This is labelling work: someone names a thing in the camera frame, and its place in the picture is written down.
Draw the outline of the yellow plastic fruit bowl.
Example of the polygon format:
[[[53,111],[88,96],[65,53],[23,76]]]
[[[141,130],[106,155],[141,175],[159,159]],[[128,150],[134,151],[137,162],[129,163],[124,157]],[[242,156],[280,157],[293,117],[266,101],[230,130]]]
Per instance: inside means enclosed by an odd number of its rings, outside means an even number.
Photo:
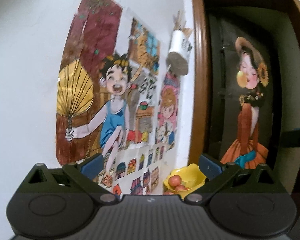
[[[181,185],[177,187],[171,187],[168,184],[168,179],[173,175],[181,176]],[[197,164],[190,164],[188,166],[172,170],[167,178],[163,181],[163,185],[165,189],[170,191],[170,193],[179,195],[182,200],[184,200],[187,195],[205,185],[206,179],[206,175],[203,174]]]

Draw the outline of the red apple in bowl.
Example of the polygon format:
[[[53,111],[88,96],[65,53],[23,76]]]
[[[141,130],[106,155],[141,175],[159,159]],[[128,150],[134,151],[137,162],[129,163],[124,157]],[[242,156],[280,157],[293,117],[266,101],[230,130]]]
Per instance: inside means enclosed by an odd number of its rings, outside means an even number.
[[[179,175],[173,175],[168,179],[168,184],[171,187],[177,187],[179,185],[181,185],[182,179],[181,176]]]

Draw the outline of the colourful houses drawing sheet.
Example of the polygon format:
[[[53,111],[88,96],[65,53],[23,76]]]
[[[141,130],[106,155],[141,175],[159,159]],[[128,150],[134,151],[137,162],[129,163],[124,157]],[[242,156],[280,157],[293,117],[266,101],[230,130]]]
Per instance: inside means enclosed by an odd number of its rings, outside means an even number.
[[[119,199],[129,194],[163,194],[163,181],[170,172],[169,153],[166,143],[122,150],[113,159],[109,176],[102,170],[93,181]]]

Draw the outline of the pink girl cartoon drawing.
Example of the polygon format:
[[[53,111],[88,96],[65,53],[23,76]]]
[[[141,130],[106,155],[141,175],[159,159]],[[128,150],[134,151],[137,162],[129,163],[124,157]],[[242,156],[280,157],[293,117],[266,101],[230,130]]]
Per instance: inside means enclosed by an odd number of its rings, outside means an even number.
[[[171,70],[165,74],[162,84],[158,110],[158,124],[155,142],[166,143],[174,148],[178,121],[180,80]]]

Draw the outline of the boy with fan drawing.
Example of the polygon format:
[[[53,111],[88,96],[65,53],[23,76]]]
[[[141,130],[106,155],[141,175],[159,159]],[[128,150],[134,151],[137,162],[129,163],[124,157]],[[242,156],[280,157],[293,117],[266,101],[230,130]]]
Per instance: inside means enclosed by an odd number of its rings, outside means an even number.
[[[119,149],[145,146],[153,140],[160,41],[131,12],[114,0],[81,0],[71,22],[57,81],[56,158],[61,165],[101,153],[111,134],[100,124],[89,135],[70,139],[70,129],[89,123],[114,95],[101,86],[106,60],[122,63],[131,76],[122,92],[123,114]]]

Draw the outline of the girl in orange dress poster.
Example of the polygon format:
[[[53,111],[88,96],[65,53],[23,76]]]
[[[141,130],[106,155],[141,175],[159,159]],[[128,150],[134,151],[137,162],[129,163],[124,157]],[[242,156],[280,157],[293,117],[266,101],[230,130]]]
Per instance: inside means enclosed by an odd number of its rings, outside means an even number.
[[[238,98],[237,138],[223,155],[221,163],[255,169],[264,164],[268,156],[268,149],[258,141],[259,113],[265,103],[264,89],[269,83],[268,68],[263,56],[246,38],[238,37],[235,48],[239,56],[237,83],[247,92]]]

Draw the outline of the white paper cup holder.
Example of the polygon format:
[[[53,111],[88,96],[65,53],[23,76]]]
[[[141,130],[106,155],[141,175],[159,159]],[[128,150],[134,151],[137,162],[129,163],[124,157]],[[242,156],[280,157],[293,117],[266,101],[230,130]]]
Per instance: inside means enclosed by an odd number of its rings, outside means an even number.
[[[192,50],[190,36],[193,29],[186,26],[183,10],[179,10],[176,15],[173,15],[173,22],[167,64],[175,75],[185,76],[189,72],[189,58]]]

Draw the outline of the brown wooden door frame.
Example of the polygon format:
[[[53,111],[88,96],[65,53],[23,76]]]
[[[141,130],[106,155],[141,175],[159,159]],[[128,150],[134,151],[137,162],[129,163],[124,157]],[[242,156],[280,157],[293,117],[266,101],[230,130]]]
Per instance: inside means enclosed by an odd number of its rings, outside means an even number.
[[[189,162],[202,153],[221,161],[237,138],[238,37],[263,56],[269,83],[259,113],[264,164],[300,205],[300,1],[192,0],[194,110]]]

